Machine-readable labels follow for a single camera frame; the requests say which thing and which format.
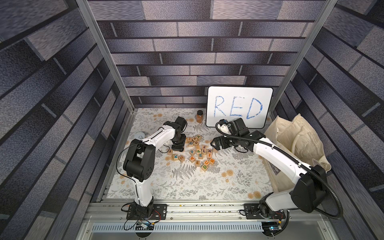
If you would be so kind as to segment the wooden block letter D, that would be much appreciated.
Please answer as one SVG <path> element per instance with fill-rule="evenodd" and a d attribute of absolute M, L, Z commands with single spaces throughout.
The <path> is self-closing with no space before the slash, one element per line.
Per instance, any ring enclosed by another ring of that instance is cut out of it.
<path fill-rule="evenodd" d="M 208 170 L 208 168 L 209 168 L 209 166 L 204 164 L 204 165 L 201 166 L 201 171 L 202 172 L 206 172 Z"/>

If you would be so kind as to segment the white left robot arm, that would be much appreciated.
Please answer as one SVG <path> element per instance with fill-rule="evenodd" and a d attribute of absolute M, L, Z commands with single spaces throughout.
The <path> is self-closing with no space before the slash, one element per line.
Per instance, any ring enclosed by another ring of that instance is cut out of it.
<path fill-rule="evenodd" d="M 177 117 L 174 122 L 167 121 L 154 134 L 142 140 L 133 140 L 123 164 L 123 170 L 135 184 L 136 197 L 134 207 L 140 213 L 150 215 L 153 212 L 154 197 L 148 181 L 155 166 L 156 151 L 167 142 L 172 142 L 172 150 L 183 152 L 187 121 Z"/>

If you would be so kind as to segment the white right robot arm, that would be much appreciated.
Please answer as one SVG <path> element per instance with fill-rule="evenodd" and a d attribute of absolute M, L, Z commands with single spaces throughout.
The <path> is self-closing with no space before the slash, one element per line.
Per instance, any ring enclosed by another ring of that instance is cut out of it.
<path fill-rule="evenodd" d="M 273 164 L 288 177 L 289 182 L 293 183 L 293 187 L 278 193 L 270 193 L 259 201 L 257 213 L 263 218 L 271 218 L 281 210 L 293 209 L 305 213 L 317 211 L 331 217 L 331 214 L 318 208 L 327 196 L 335 197 L 322 166 L 311 166 L 290 155 L 260 131 L 250 131 L 242 118 L 230 122 L 222 119 L 216 123 L 215 128 L 221 136 L 211 142 L 214 149 L 219 151 L 241 146 Z"/>

